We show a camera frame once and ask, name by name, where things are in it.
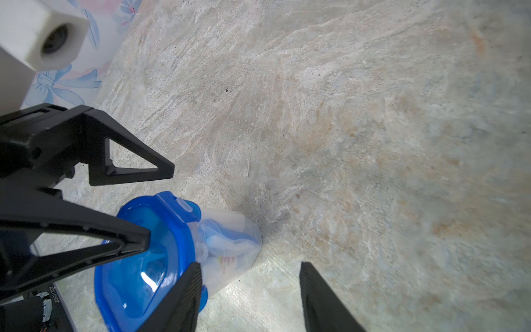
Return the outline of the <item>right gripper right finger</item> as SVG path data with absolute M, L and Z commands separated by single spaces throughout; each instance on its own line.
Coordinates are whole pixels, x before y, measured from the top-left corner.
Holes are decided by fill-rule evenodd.
M 365 331 L 314 265 L 307 261 L 301 263 L 300 288 L 306 331 Z

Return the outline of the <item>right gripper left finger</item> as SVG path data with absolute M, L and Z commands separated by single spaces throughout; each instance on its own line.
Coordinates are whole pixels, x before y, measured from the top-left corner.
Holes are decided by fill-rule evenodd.
M 138 331 L 196 330 L 202 295 L 201 266 L 191 263 Z

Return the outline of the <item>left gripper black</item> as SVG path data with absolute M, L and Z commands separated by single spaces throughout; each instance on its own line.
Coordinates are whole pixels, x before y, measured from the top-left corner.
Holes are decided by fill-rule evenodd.
M 149 248 L 148 229 L 53 196 L 76 174 L 81 141 L 92 186 L 174 176 L 174 163 L 101 110 L 44 103 L 2 116 L 1 301 Z

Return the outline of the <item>blue container lid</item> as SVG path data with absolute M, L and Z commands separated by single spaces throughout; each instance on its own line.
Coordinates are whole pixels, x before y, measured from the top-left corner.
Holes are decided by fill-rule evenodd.
M 95 302 L 109 331 L 136 331 L 196 261 L 189 224 L 200 221 L 201 209 L 160 192 L 129 201 L 118 218 L 149 229 L 149 249 L 96 267 Z

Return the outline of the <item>small toothpaste tube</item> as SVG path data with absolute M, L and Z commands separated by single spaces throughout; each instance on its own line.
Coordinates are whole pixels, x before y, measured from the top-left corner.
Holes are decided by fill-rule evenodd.
M 244 254 L 238 256 L 211 256 L 205 262 L 210 274 L 218 277 L 236 277 L 249 269 L 248 259 Z

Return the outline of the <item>clear plastic container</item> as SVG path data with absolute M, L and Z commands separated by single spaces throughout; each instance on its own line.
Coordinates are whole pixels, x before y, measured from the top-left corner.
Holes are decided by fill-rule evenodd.
M 203 286 L 211 298 L 251 269 L 262 244 L 258 226 L 244 214 L 202 207 L 189 223 Z

